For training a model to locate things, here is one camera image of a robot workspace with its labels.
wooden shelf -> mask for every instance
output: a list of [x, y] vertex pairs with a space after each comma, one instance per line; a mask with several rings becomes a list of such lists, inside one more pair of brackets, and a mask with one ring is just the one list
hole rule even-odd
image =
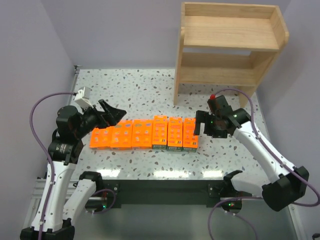
[[269, 19], [185, 16], [184, 47], [279, 51]]
[[255, 86], [250, 57], [233, 54], [184, 52], [180, 83]]
[[[179, 83], [236, 86], [256, 91], [289, 39], [276, 5], [183, 2], [173, 104]], [[250, 55], [184, 52], [184, 48], [251, 51]], [[240, 106], [247, 99], [239, 95]]]

cable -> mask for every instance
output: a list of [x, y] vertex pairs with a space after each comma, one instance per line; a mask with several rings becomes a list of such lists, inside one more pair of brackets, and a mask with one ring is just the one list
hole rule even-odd
[[[239, 90], [239, 89], [236, 89], [236, 88], [225, 88], [225, 89], [222, 89], [222, 90], [219, 90], [218, 92], [215, 93], [215, 95], [221, 93], [221, 92], [224, 92], [224, 91], [236, 91], [238, 93], [241, 93], [243, 94], [249, 101], [250, 103], [250, 110], [251, 110], [251, 125], [252, 125], [252, 129], [255, 133], [255, 135], [257, 136], [257, 138], [259, 139], [260, 143], [264, 146], [264, 148], [269, 152], [269, 154], [271, 154], [272, 157], [275, 158], [275, 160], [281, 164], [288, 172], [290, 172], [292, 175], [294, 175], [296, 178], [298, 178], [302, 183], [304, 183], [305, 185], [307, 185], [309, 188], [311, 188], [311, 190], [315, 193], [315, 195], [317, 196], [318, 200], [316, 203], [312, 203], [312, 204], [306, 204], [306, 203], [298, 203], [298, 202], [294, 202], [293, 204], [294, 205], [298, 205], [298, 206], [303, 206], [303, 207], [315, 207], [315, 206], [318, 206], [320, 204], [320, 193], [316, 190], [316, 188], [314, 186], [312, 186], [308, 181], [306, 181], [305, 179], [303, 179], [301, 176], [299, 176], [297, 173], [295, 173], [293, 170], [291, 170], [286, 164], [284, 164], [281, 159], [279, 157], [277, 157], [277, 155], [268, 147], [268, 145], [262, 140], [261, 137], [259, 137], [259, 133], [258, 133], [258, 130], [256, 129], [256, 126], [255, 126], [255, 120], [254, 120], [254, 104], [251, 100], [251, 98], [243, 91]], [[241, 196], [241, 197], [235, 197], [235, 198], [229, 198], [229, 199], [225, 199], [225, 200], [222, 200], [220, 202], [218, 202], [210, 211], [210, 214], [209, 214], [209, 217], [208, 217], [208, 220], [207, 220], [207, 227], [208, 227], [208, 231], [209, 231], [209, 235], [210, 235], [210, 238], [211, 240], [214, 240], [214, 236], [212, 234], [212, 230], [211, 230], [211, 217], [212, 217], [212, 214], [214, 213], [214, 210], [219, 207], [221, 204], [223, 203], [226, 203], [226, 202], [229, 202], [229, 201], [237, 201], [237, 200], [241, 200], [241, 199], [262, 199], [262, 197], [258, 197], [258, 196], [252, 196], [252, 197], [248, 197], [248, 196]], [[255, 239], [258, 240], [258, 234], [257, 234], [257, 231], [256, 229], [254, 228], [254, 226], [249, 222], [247, 221], [245, 218], [243, 218], [242, 216], [239, 216], [239, 215], [235, 215], [237, 216], [238, 218], [244, 220], [247, 224], [250, 225], [250, 227], [253, 229], [254, 231], [254, 235], [255, 235]]]
[[[239, 196], [239, 197], [234, 197], [234, 198], [228, 198], [228, 199], [224, 199], [220, 202], [218, 202], [216, 205], [214, 205], [214, 207], [211, 209], [210, 213], [209, 213], [209, 217], [208, 217], [208, 220], [207, 220], [207, 227], [208, 227], [208, 231], [209, 231], [209, 235], [211, 237], [212, 240], [215, 240], [214, 239], [214, 236], [212, 234], [212, 230], [211, 230], [211, 216], [212, 214], [214, 213], [214, 210], [216, 208], [218, 208], [220, 205], [224, 204], [224, 203], [227, 203], [227, 202], [232, 202], [232, 201], [237, 201], [237, 200], [241, 200], [241, 199], [262, 199], [261, 197], [258, 197], [258, 196]], [[254, 232], [254, 235], [255, 235], [255, 240], [258, 240], [258, 233], [255, 229], [255, 227], [253, 226], [252, 223], [250, 223], [248, 220], [246, 220], [244, 217], [242, 216], [239, 216], [238, 214], [233, 214], [231, 212], [226, 212], [227, 214], [230, 214], [230, 215], [233, 215], [233, 216], [236, 216], [238, 218], [240, 218], [241, 220], [245, 221], [253, 230]]]
[[232, 91], [236, 91], [239, 92], [241, 94], [243, 94], [249, 101], [250, 103], [250, 107], [251, 107], [251, 125], [252, 125], [252, 129], [255, 133], [255, 135], [257, 136], [257, 138], [259, 139], [260, 143], [264, 146], [264, 148], [269, 152], [269, 154], [271, 154], [272, 157], [275, 158], [275, 160], [281, 164], [288, 172], [290, 172], [292, 175], [294, 175], [297, 179], [299, 179], [303, 184], [307, 185], [309, 188], [311, 188], [311, 190], [315, 193], [315, 195], [317, 196], [318, 200], [315, 203], [311, 203], [311, 204], [307, 204], [307, 203], [299, 203], [299, 202], [294, 202], [294, 205], [298, 205], [298, 206], [303, 206], [303, 207], [315, 207], [320, 205], [320, 193], [317, 191], [317, 189], [312, 186], [308, 181], [306, 181], [305, 179], [303, 179], [301, 176], [299, 176], [297, 173], [295, 173], [293, 170], [291, 170], [286, 164], [284, 164], [281, 159], [268, 147], [268, 145], [262, 140], [261, 137], [259, 137], [259, 133], [258, 130], [256, 129], [255, 126], [255, 120], [254, 120], [254, 104], [251, 100], [251, 98], [243, 91], [236, 89], [236, 88], [225, 88], [222, 89], [218, 92], [216, 92], [215, 94], [219, 94], [223, 91], [227, 91], [227, 90], [232, 90]]
[[111, 205], [108, 208], [106, 208], [106, 209], [104, 209], [102, 211], [97, 211], [97, 212], [93, 211], [92, 212], [93, 214], [104, 214], [104, 213], [108, 212], [115, 205], [116, 193], [114, 191], [112, 191], [111, 189], [102, 189], [102, 190], [96, 191], [92, 196], [97, 195], [97, 194], [102, 193], [102, 192], [112, 193], [113, 194], [113, 201], [112, 201]]
[[[46, 157], [47, 157], [47, 160], [50, 164], [50, 167], [51, 167], [51, 178], [50, 178], [50, 181], [53, 183], [54, 180], [55, 180], [55, 168], [54, 168], [54, 163], [51, 159], [51, 156], [48, 152], [48, 150], [46, 149], [46, 147], [44, 146], [44, 144], [41, 142], [41, 140], [39, 139], [38, 135], [36, 134], [36, 131], [35, 131], [35, 127], [34, 127], [34, 112], [35, 112], [35, 109], [36, 107], [45, 99], [47, 98], [50, 98], [50, 97], [53, 97], [53, 96], [57, 96], [57, 95], [74, 95], [75, 93], [73, 92], [57, 92], [57, 93], [52, 93], [52, 94], [49, 94], [47, 96], [44, 96], [43, 98], [39, 99], [35, 104], [34, 106], [32, 107], [31, 109], [31, 112], [30, 112], [30, 117], [29, 117], [29, 124], [30, 124], [30, 128], [31, 128], [31, 132], [35, 138], [35, 140], [37, 141], [37, 143], [40, 145], [40, 147], [42, 148], [42, 150], [44, 151]], [[42, 213], [41, 213], [41, 218], [40, 218], [40, 222], [42, 223], [40, 225], [40, 228], [39, 228], [39, 233], [38, 233], [38, 240], [41, 240], [42, 238], [42, 232], [43, 232], [43, 228], [44, 228], [44, 219], [45, 219], [45, 213], [46, 213], [46, 210], [47, 210], [47, 205], [48, 205], [48, 201], [49, 201], [49, 197], [50, 197], [50, 194], [51, 194], [51, 191], [52, 191], [52, 187], [53, 185], [50, 184], [49, 185], [49, 188], [48, 188], [48, 192], [45, 196], [45, 200], [44, 200], [44, 204], [43, 204], [43, 209], [42, 209]]]

orange box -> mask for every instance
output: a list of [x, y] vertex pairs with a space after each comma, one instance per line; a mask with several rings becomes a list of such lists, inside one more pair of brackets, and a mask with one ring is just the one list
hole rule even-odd
[[114, 127], [93, 129], [90, 139], [90, 148], [94, 149], [108, 149], [111, 146], [111, 137]]
[[152, 149], [167, 149], [168, 119], [164, 115], [153, 117]]
[[101, 147], [102, 137], [101, 137], [101, 129], [95, 128], [91, 132], [91, 138], [90, 138], [90, 148], [97, 149]]
[[183, 147], [183, 121], [182, 117], [169, 117], [167, 151], [181, 152]]
[[195, 153], [198, 148], [198, 136], [194, 136], [196, 127], [195, 118], [185, 118], [183, 121], [183, 152]]
[[131, 146], [133, 149], [151, 149], [153, 120], [133, 120]]
[[122, 120], [114, 126], [110, 145], [112, 149], [131, 149], [132, 126], [132, 120]]

gray wall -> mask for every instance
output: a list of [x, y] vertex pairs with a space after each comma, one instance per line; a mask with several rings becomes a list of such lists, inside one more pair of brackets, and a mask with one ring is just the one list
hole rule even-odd
[[[73, 65], [39, 0], [2, 0], [0, 7], [0, 238], [16, 240], [46, 159], [29, 127], [42, 96], [71, 90]], [[35, 127], [47, 146], [65, 97], [36, 111]]]
[[[258, 96], [273, 144], [297, 166], [305, 166], [309, 181], [320, 190], [320, 1], [292, 0], [284, 18], [288, 45]], [[313, 203], [308, 189], [299, 202]], [[299, 208], [308, 238], [320, 232], [320, 207]]]
[[[195, 0], [193, 2], [216, 2]], [[183, 0], [42, 0], [75, 65], [174, 68]], [[222, 0], [280, 5], [290, 0]]]

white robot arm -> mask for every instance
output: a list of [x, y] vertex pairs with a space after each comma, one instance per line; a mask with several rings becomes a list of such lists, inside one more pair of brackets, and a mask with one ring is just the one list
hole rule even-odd
[[[75, 95], [75, 102], [81, 107], [83, 114], [71, 105], [60, 108], [57, 113], [57, 129], [53, 132], [52, 142], [48, 147], [53, 170], [48, 164], [38, 212], [31, 227], [21, 231], [21, 240], [37, 240], [39, 231], [43, 233], [42, 239], [73, 239], [74, 224], [80, 212], [88, 199], [96, 191], [103, 189], [101, 174], [86, 171], [80, 176], [75, 191], [65, 203], [68, 185], [84, 146], [81, 139], [94, 128], [115, 126], [127, 113], [125, 110], [111, 107], [104, 100], [98, 101], [104, 111], [98, 111], [89, 101], [90, 91], [90, 88], [83, 87]], [[50, 186], [52, 188], [46, 201]], [[45, 209], [44, 221], [41, 221], [43, 209]]]
[[[253, 129], [251, 116], [244, 109], [233, 110], [223, 95], [219, 97], [212, 95], [207, 103], [211, 113], [196, 112], [194, 134], [200, 134], [200, 124], [204, 123], [204, 133], [208, 136], [213, 138], [227, 138], [228, 134], [234, 136], [260, 163], [270, 182], [260, 186], [250, 179], [243, 178], [242, 171], [236, 171], [236, 174], [232, 174], [229, 179], [236, 191], [263, 197], [268, 206], [277, 212], [305, 195], [307, 185], [295, 177], [292, 172], [306, 181], [309, 179], [309, 172], [303, 166], [295, 167], [292, 162], [284, 158], [256, 125]], [[281, 160], [283, 165], [286, 165], [285, 167], [269, 153], [260, 140], [275, 157]]]

